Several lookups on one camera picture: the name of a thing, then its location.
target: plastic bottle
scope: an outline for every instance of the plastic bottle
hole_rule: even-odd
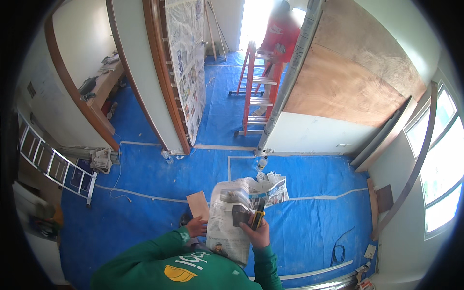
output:
[[[259,160],[257,166],[256,166],[256,169],[258,171],[263,171],[264,167],[266,167],[267,165],[267,156],[264,156],[264,157],[261,157],[261,159]]]
[[[171,155],[169,155],[169,152],[163,150],[161,152],[161,155],[163,156],[164,160],[166,160],[168,164],[172,164],[174,162],[174,159],[171,158]]]

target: orange ladder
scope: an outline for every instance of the orange ladder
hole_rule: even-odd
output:
[[[248,130],[248,125],[266,125],[269,116],[271,115],[272,106],[274,105],[277,97],[277,93],[279,91],[279,84],[280,78],[282,76],[283,71],[283,63],[279,62],[276,64],[268,63],[264,66],[264,72],[262,76],[254,76],[254,68],[258,66],[255,64],[255,59],[264,59],[269,60],[272,58],[272,53],[264,52],[264,53],[256,53],[256,44],[254,41],[250,41],[248,44],[248,50],[245,54],[245,61],[243,63],[242,72],[240,75],[240,80],[238,83],[237,94],[240,93],[240,89],[245,89],[245,105],[243,110],[243,120],[242,120],[242,129],[235,131],[235,136],[247,134],[262,134],[264,130]],[[271,77],[267,77],[266,73],[270,66],[274,65],[274,73]],[[244,76],[245,67],[248,66],[248,74]],[[246,79],[246,86],[241,87],[241,82],[243,79]],[[270,84],[271,90],[269,93],[269,97],[252,97],[252,90],[254,90],[254,94],[258,93],[259,86],[261,84]],[[267,106],[267,111],[264,116],[249,116],[250,113],[250,106]]]

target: aluminum ladder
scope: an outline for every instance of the aluminum ladder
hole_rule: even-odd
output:
[[[85,198],[87,200],[86,206],[90,208],[95,180],[97,180],[97,172],[90,174],[76,164],[69,161],[57,150],[48,145],[45,140],[34,130],[34,128],[32,128],[32,126],[28,123],[26,118],[22,116],[22,114],[19,113],[19,116],[21,118],[22,124],[24,125],[21,126],[21,124],[19,124],[21,127],[24,127],[22,136],[19,140],[19,151],[21,155],[29,162],[29,164],[40,171],[48,179],[55,182],[62,188],[66,188],[72,193]],[[79,188],[77,191],[64,185],[70,167],[74,167],[74,172],[76,172],[76,170],[82,172]],[[89,193],[87,196],[81,194],[83,190],[82,183],[86,175],[90,176]]]
[[[264,132],[261,130],[248,130],[248,125],[266,125],[269,116],[271,115],[272,106],[274,105],[277,97],[277,92],[279,90],[280,78],[283,70],[283,63],[270,64],[267,65],[258,65],[255,64],[255,59],[264,59],[269,60],[273,56],[271,52],[262,52],[256,53],[256,43],[250,41],[248,44],[248,50],[245,54],[245,61],[243,63],[242,72],[240,75],[240,80],[238,83],[237,94],[240,93],[240,89],[245,88],[245,105],[243,110],[243,120],[242,120],[242,130],[235,131],[234,135],[244,135],[247,134],[262,134]],[[268,69],[271,65],[274,65],[274,73],[271,77],[266,76]],[[248,66],[248,73],[244,76],[245,67]],[[254,76],[255,66],[264,66],[264,72],[262,76]],[[242,80],[246,80],[246,86],[241,86]],[[254,94],[258,94],[258,89],[261,84],[270,84],[271,90],[269,97],[252,97],[252,91]],[[249,116],[250,106],[267,106],[267,111],[264,116]]]

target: window frame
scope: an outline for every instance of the window frame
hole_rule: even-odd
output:
[[[440,80],[440,82],[438,83],[438,94],[437,94],[437,96],[440,96],[440,94],[443,92],[443,90],[446,91],[448,97],[451,99],[452,105],[454,106],[456,111],[454,112],[453,116],[450,118],[449,122],[447,123],[447,125],[445,126],[443,131],[437,136],[437,138],[435,140],[432,140],[427,152],[430,152],[430,150],[432,150],[443,139],[443,137],[446,135],[446,133],[448,133],[448,131],[451,129],[451,127],[454,125],[454,123],[457,121],[457,119],[459,117],[457,106],[456,106],[456,101],[454,100],[453,96],[450,94],[450,91],[446,87],[446,85],[444,84],[443,80]],[[408,133],[408,131],[410,129],[412,129],[414,127],[415,124],[417,124],[420,120],[422,120],[426,116],[427,111],[429,111],[429,109],[430,109],[430,105],[431,105],[431,98],[429,97],[427,102],[424,104],[424,106],[421,108],[421,110],[417,113],[417,115],[403,128],[403,131],[404,131],[404,133],[406,135],[406,139],[408,141],[408,144],[409,144],[409,146],[411,148],[412,154],[414,155],[414,159],[416,161],[417,161],[418,156],[416,156],[414,150],[412,149],[412,145],[411,145],[411,142],[409,141],[409,137],[408,137],[407,133]],[[422,176],[421,176],[420,173],[419,173],[419,179],[420,179],[420,188],[422,190],[422,197],[423,197],[423,201],[424,201],[424,240],[428,240],[428,239],[433,238],[433,237],[441,234],[442,232],[446,231],[450,227],[450,225],[452,225],[454,223],[454,217],[451,220],[449,220],[448,222],[441,225],[440,227],[436,228],[435,230],[433,230],[431,232],[427,232],[426,210],[428,208],[434,206],[435,204],[439,203],[440,201],[442,201],[448,195],[450,195],[457,187],[459,187],[460,184],[463,183],[463,178],[458,180],[456,182],[456,184],[453,185],[448,191],[446,191],[444,194],[442,194],[440,197],[438,197],[436,200],[430,202],[429,204],[425,203],[425,191],[424,191],[424,186],[423,186],[423,182],[422,182]]]

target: newspaper photo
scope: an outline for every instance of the newspaper photo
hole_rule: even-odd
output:
[[[250,212],[255,212],[261,199],[265,208],[288,200],[286,179],[272,183],[246,177],[216,184],[211,194],[206,246],[245,267],[250,240],[240,223],[248,224]]]

